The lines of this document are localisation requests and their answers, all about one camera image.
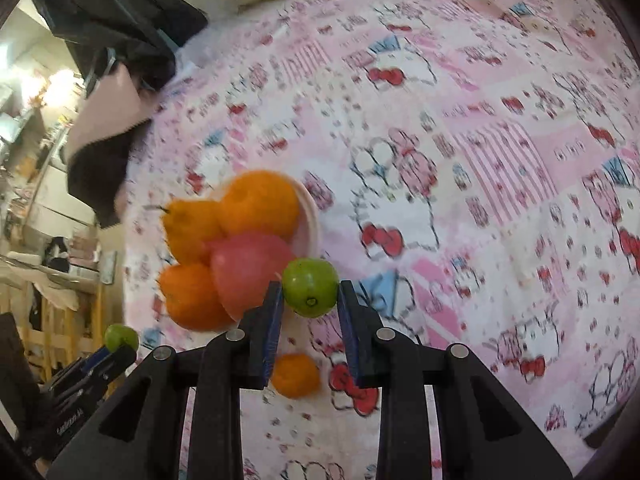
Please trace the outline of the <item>green lime fruit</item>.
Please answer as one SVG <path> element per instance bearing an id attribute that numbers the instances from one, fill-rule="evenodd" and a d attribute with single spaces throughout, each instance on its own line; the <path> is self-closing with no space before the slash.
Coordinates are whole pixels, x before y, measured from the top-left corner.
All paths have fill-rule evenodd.
<path id="1" fill-rule="evenodd" d="M 138 333 L 124 324 L 112 324 L 107 327 L 103 342 L 108 352 L 115 353 L 119 348 L 128 347 L 137 352 L 139 348 Z"/>
<path id="2" fill-rule="evenodd" d="M 284 301 L 303 318 L 329 313 L 337 303 L 338 284 L 334 267 L 322 259 L 295 259 L 282 273 Z"/>

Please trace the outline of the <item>small orange mandarin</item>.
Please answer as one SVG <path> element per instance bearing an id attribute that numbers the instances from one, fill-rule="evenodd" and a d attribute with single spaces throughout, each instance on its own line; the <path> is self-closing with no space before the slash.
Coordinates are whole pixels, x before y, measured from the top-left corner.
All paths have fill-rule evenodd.
<path id="1" fill-rule="evenodd" d="M 281 396 L 301 399 L 320 389 L 320 370 L 305 353 L 282 354 L 274 361 L 271 383 Z"/>

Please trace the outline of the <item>wooden rack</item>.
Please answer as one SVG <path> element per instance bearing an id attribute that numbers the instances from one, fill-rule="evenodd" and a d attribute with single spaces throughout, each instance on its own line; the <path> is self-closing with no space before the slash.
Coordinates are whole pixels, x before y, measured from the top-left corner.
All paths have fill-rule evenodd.
<path id="1" fill-rule="evenodd" d="M 98 350 L 107 326 L 124 319 L 119 254 L 104 252 L 94 270 L 62 272 L 11 252 L 1 258 L 1 311 L 14 315 L 27 362 L 46 382 Z"/>

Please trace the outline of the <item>orange lower left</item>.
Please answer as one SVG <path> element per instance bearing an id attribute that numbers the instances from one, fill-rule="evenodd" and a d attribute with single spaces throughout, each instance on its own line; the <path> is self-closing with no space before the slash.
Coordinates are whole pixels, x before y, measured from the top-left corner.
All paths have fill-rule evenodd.
<path id="1" fill-rule="evenodd" d="M 203 263 L 168 266 L 158 278 L 169 317 L 194 332 L 219 332 L 233 323 L 222 306 L 213 274 Z"/>

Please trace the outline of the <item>red apple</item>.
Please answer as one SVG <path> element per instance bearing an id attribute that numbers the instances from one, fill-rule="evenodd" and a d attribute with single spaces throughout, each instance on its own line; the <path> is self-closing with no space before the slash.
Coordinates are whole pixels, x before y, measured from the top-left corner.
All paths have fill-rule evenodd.
<path id="1" fill-rule="evenodd" d="M 280 281 L 283 270 L 295 259 L 282 238 L 257 232 L 218 240 L 210 252 L 220 302 L 235 322 L 262 304 L 270 282 Z"/>

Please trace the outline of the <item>orange pear-shaped fruit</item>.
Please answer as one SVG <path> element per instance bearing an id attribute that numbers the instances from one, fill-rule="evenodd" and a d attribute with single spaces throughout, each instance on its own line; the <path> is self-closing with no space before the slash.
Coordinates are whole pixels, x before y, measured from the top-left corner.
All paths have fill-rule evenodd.
<path id="1" fill-rule="evenodd" d="M 224 239 L 216 200 L 172 200 L 164 206 L 146 205 L 144 209 L 162 213 L 166 243 L 178 263 L 210 267 L 212 246 Z"/>

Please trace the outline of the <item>pink towel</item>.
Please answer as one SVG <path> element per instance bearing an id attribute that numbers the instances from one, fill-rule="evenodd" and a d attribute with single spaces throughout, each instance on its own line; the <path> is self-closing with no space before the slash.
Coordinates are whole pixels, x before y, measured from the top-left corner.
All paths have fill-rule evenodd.
<path id="1" fill-rule="evenodd" d="M 131 145 L 156 102 L 156 93 L 142 89 L 119 63 L 81 103 L 70 127 L 64 148 L 67 192 L 94 212 L 102 229 L 120 221 Z"/>

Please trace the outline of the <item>large orange top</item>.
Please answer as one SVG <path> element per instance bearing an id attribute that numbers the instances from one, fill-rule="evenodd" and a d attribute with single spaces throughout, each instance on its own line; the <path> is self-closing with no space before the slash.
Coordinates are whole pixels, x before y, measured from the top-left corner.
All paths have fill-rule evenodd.
<path id="1" fill-rule="evenodd" d="M 299 215 L 294 185 L 288 178 L 267 170 L 234 177 L 218 206 L 221 229 L 229 236 L 256 232 L 290 240 Z"/>

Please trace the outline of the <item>pink Hello Kitty bedspread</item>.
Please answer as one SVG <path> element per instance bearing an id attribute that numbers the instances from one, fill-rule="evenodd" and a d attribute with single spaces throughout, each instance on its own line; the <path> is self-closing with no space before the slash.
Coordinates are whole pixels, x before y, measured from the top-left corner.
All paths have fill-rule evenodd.
<path id="1" fill-rule="evenodd" d="M 127 174 L 125 318 L 171 322 L 160 206 L 310 193 L 384 323 L 467 344 L 572 471 L 639 379 L 639 69 L 597 0 L 284 0 L 195 36 Z"/>

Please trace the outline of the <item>black cloth on chair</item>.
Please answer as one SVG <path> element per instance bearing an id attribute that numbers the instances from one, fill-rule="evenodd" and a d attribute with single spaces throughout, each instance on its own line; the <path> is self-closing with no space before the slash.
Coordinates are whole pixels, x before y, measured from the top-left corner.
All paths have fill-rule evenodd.
<path id="1" fill-rule="evenodd" d="M 87 90 L 122 64 L 147 89 L 176 72 L 176 52 L 207 25 L 184 0 L 32 0 L 66 43 Z"/>

